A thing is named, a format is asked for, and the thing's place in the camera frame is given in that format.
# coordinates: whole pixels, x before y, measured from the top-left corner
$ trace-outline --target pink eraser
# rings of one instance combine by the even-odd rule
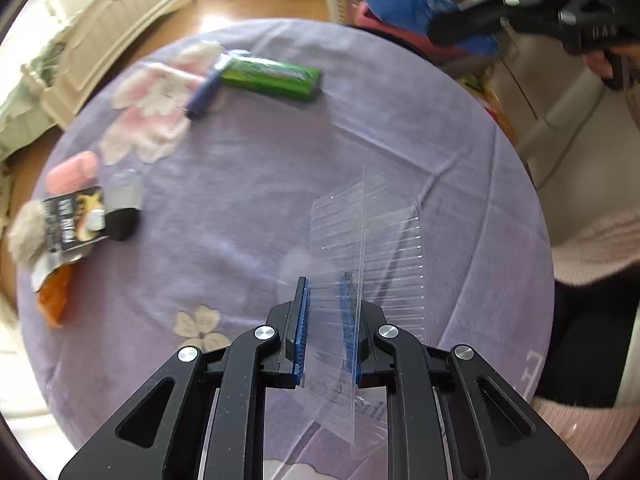
[[[98,174],[98,157],[94,152],[82,152],[68,158],[49,171],[47,191],[62,195],[89,186]]]

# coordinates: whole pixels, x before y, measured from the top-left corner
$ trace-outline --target person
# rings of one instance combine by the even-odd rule
[[[640,43],[618,46],[611,49],[614,54],[620,56],[627,56],[633,68],[640,69]],[[587,67],[594,73],[605,79],[611,79],[613,77],[613,68],[611,63],[607,61],[604,56],[604,52],[601,50],[595,50],[582,56]]]

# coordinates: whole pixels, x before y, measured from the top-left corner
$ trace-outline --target plush toy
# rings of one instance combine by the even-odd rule
[[[40,200],[25,203],[18,211],[8,234],[9,253],[14,262],[33,269],[45,249],[44,204]]]

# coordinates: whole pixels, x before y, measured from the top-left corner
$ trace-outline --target transparent plastic packaging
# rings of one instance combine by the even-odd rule
[[[107,212],[116,209],[142,209],[142,177],[136,170],[114,174],[104,186],[104,205]]]
[[[356,386],[360,302],[424,338],[419,208],[384,174],[319,198],[310,226],[309,320],[302,405],[316,421],[366,452],[386,437],[383,388]]]

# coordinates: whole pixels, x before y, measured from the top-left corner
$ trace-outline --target round table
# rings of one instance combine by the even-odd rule
[[[420,197],[426,343],[474,346],[530,399],[554,300],[536,193],[474,99],[381,38],[327,23],[258,20],[165,47],[79,114],[34,198],[46,197],[44,175],[54,165],[83,150],[100,155],[105,131],[124,113],[112,102],[123,78],[203,40],[319,68],[322,93],[300,104],[229,91],[223,106],[191,124],[175,151],[154,164],[132,150],[101,167],[100,183],[123,168],[142,170],[143,221],[127,242],[99,242],[76,265],[62,329],[46,326],[29,275],[20,274],[31,364],[71,442],[85,442],[185,341],[226,344],[290,300],[306,271],[313,201],[355,181],[365,164]],[[291,406],[290,393],[269,392],[266,478],[283,462],[307,476],[386,478],[386,452],[361,464],[344,441]]]

